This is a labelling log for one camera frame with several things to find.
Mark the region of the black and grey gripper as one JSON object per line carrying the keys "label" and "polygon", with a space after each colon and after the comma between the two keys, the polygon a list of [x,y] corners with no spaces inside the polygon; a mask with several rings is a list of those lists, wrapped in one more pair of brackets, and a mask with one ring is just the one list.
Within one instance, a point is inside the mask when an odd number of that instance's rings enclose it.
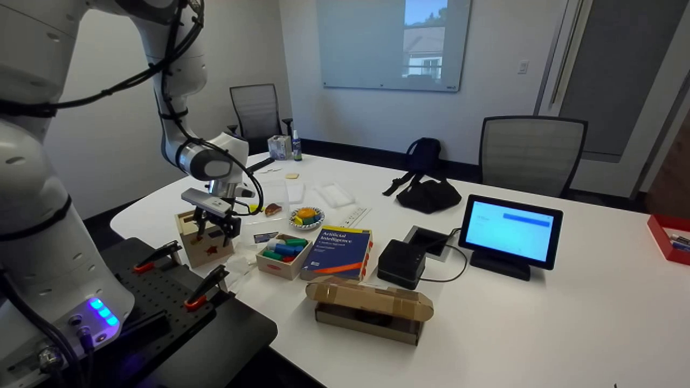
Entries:
{"label": "black and grey gripper", "polygon": [[242,221],[232,217],[232,207],[225,200],[194,189],[184,191],[180,198],[194,207],[194,222],[198,232],[205,232],[207,225],[212,225],[225,238],[238,236]]}

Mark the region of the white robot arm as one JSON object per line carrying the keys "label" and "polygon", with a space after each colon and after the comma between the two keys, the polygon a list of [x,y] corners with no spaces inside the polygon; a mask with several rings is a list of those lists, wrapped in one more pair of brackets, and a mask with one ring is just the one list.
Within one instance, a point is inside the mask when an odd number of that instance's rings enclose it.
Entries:
{"label": "white robot arm", "polygon": [[134,311],[134,293],[108,271],[60,182],[67,166],[45,148],[71,106],[62,91],[90,11],[136,27],[147,70],[103,93],[152,85],[168,165],[228,200],[247,158],[228,135],[205,140],[184,128],[188,96],[205,87],[205,0],[0,0],[1,388],[74,375]]}

